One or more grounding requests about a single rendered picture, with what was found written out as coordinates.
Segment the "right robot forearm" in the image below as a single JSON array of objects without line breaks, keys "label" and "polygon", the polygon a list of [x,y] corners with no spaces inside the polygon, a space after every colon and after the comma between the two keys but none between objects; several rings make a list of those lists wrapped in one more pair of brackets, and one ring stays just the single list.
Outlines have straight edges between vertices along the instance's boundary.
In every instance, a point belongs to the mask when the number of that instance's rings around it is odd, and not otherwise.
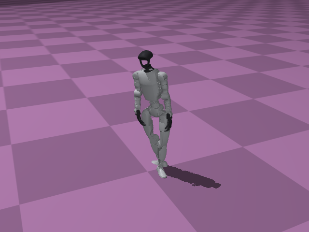
[{"label": "right robot forearm", "polygon": [[134,100],[135,100],[135,109],[134,109],[134,112],[137,113],[137,112],[136,112],[137,110],[140,111],[140,101],[141,101],[141,97],[134,96]]}]

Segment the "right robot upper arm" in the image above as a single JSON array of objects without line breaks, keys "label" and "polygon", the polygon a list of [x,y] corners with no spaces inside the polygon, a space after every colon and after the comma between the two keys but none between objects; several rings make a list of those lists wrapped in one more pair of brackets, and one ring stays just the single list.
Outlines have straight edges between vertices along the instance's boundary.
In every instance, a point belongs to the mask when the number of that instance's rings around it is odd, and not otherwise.
[{"label": "right robot upper arm", "polygon": [[135,86],[135,91],[134,91],[134,96],[140,97],[142,95],[139,79],[138,79],[138,73],[139,71],[136,71],[132,74],[132,77],[134,79],[134,86]]}]

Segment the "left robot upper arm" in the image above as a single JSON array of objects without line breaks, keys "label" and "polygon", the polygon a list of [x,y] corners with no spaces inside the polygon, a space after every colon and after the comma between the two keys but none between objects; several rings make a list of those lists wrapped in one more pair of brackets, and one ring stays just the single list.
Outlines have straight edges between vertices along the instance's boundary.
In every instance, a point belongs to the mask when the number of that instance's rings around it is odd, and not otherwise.
[{"label": "left robot upper arm", "polygon": [[168,93],[168,75],[165,72],[157,72],[156,73],[157,79],[160,81],[160,85],[162,88],[163,93],[161,93],[161,99],[168,100],[167,93]]}]

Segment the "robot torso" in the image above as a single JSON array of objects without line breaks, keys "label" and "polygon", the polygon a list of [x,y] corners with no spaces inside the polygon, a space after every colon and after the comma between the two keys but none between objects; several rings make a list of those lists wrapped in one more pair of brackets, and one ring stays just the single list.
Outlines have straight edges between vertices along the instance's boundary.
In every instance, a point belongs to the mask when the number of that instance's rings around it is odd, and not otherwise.
[{"label": "robot torso", "polygon": [[148,106],[149,114],[154,117],[160,117],[160,111],[164,110],[164,106],[159,103],[161,93],[163,93],[160,81],[157,79],[156,73],[160,70],[149,69],[151,72],[144,72],[145,69],[141,68],[138,73],[138,79],[142,93],[146,100],[151,105]]}]

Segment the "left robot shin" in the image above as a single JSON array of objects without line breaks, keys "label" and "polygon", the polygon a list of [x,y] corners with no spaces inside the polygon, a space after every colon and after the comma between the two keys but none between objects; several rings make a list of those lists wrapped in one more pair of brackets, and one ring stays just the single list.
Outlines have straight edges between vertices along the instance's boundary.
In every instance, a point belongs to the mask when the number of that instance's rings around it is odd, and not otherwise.
[{"label": "left robot shin", "polygon": [[158,148],[158,159],[159,159],[159,163],[158,163],[158,168],[160,169],[163,168],[163,164],[164,164],[164,160],[166,158],[166,153],[167,153],[167,146],[163,146],[162,148]]}]

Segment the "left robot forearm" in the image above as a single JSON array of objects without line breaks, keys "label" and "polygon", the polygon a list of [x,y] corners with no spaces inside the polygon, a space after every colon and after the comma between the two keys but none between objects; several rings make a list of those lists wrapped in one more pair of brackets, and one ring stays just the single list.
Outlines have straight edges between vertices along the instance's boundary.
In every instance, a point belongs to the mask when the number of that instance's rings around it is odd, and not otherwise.
[{"label": "left robot forearm", "polygon": [[173,113],[171,111],[172,109],[171,109],[171,100],[170,100],[169,93],[167,93],[167,98],[168,98],[168,100],[164,100],[166,116],[167,116],[167,113],[169,113],[170,117],[171,117],[173,115]]}]

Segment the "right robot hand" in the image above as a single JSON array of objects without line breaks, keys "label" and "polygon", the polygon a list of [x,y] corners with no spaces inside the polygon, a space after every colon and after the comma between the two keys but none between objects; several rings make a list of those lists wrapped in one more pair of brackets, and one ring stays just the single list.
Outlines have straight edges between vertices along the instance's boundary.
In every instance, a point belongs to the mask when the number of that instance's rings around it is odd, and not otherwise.
[{"label": "right robot hand", "polygon": [[140,117],[140,114],[141,114],[140,111],[137,110],[136,112],[137,112],[137,113],[136,113],[135,115],[137,116],[137,119],[138,119],[138,121],[140,122],[140,124],[143,125],[143,126],[146,126],[146,125],[144,124],[144,122],[142,121],[141,117]]}]

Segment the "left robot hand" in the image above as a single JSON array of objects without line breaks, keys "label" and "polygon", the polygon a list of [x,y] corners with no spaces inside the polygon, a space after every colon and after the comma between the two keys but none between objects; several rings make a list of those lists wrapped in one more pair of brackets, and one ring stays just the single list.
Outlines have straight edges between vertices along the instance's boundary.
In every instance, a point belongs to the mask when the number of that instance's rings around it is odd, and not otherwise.
[{"label": "left robot hand", "polygon": [[168,119],[168,121],[167,121],[167,126],[165,127],[165,129],[167,128],[167,130],[165,130],[165,131],[169,131],[169,129],[171,128],[171,124],[172,124],[172,116],[170,117],[170,114],[169,113],[167,113],[167,119]]}]

